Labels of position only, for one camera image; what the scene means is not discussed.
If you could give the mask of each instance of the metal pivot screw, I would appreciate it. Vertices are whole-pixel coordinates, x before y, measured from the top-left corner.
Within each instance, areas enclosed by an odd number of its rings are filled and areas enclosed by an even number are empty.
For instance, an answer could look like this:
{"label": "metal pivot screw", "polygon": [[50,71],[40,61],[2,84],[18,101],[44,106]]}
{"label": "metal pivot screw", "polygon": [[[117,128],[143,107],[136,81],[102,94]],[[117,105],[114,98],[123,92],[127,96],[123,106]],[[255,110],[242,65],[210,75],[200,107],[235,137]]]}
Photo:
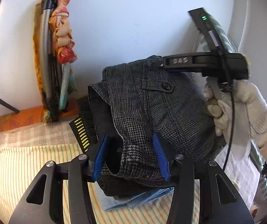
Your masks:
{"label": "metal pivot screw", "polygon": [[183,159],[183,155],[182,154],[177,154],[175,156],[175,158],[178,159],[178,160],[182,160]]}
{"label": "metal pivot screw", "polygon": [[87,155],[86,154],[80,154],[78,156],[78,158],[79,158],[79,160],[85,160],[85,159],[87,159]]}
{"label": "metal pivot screw", "polygon": [[208,164],[212,167],[215,167],[217,165],[216,161],[214,160],[210,160]]}
{"label": "metal pivot screw", "polygon": [[55,164],[54,161],[48,161],[48,162],[46,163],[46,167],[52,167],[54,164]]}

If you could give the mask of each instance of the gray metal tube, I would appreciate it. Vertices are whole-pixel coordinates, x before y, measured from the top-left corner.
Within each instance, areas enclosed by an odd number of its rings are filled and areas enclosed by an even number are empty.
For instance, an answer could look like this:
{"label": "gray metal tube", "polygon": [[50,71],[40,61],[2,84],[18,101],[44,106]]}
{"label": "gray metal tube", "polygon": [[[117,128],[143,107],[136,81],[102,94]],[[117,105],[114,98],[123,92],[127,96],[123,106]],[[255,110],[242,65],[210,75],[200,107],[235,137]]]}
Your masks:
{"label": "gray metal tube", "polygon": [[62,65],[59,62],[57,63],[57,84],[59,86],[59,88],[61,89],[62,87],[62,76],[63,76],[63,72],[62,72]]}
{"label": "gray metal tube", "polygon": [[43,90],[46,98],[52,98],[52,82],[49,71],[49,25],[48,20],[51,14],[51,9],[43,10],[40,24],[40,40],[39,40],[39,57],[40,57],[40,71],[42,77]]}

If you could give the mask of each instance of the houndstooth fabric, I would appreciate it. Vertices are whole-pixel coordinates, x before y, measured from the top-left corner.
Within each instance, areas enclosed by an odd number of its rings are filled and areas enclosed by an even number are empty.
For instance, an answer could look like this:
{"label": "houndstooth fabric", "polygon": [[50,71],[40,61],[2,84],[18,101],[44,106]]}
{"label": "houndstooth fabric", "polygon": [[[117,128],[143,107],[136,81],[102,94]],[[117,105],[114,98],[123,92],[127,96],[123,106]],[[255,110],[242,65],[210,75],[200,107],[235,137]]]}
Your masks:
{"label": "houndstooth fabric", "polygon": [[[151,187],[174,183],[161,177],[152,146],[160,132],[178,153],[193,161],[214,159],[226,144],[216,137],[213,119],[203,112],[205,99],[185,73],[152,71],[159,56],[103,70],[103,81],[92,84],[111,106],[114,126],[123,139],[120,170],[115,175]],[[103,174],[112,174],[107,167]]]}

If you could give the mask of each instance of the black button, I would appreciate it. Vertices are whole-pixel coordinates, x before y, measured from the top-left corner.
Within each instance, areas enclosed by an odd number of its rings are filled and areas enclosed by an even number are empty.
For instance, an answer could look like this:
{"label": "black button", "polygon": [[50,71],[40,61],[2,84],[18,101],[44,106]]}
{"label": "black button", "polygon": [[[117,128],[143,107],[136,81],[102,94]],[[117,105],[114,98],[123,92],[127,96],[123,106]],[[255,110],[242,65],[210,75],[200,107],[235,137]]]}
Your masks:
{"label": "black button", "polygon": [[170,84],[168,84],[167,82],[164,82],[164,83],[162,83],[161,85],[162,85],[162,87],[163,87],[165,90],[171,90],[171,86],[170,86]]}

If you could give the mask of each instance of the person's arm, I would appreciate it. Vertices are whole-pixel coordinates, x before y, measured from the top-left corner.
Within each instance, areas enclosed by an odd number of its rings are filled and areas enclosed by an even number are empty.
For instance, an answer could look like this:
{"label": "person's arm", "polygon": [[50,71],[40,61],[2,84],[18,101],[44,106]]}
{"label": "person's arm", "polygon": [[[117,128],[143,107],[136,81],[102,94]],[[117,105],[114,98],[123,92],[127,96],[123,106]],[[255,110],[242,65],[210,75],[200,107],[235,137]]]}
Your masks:
{"label": "person's arm", "polygon": [[[224,110],[224,102],[214,99],[212,89],[206,85],[204,96],[209,99],[207,110],[214,117],[215,130],[217,135],[221,135],[228,130],[228,117]],[[259,148],[261,155],[265,158],[265,165],[262,173],[267,178],[267,104],[259,92],[258,88],[247,81],[237,81],[234,91],[234,101],[244,102],[247,106],[248,117],[251,125],[251,139]]]}

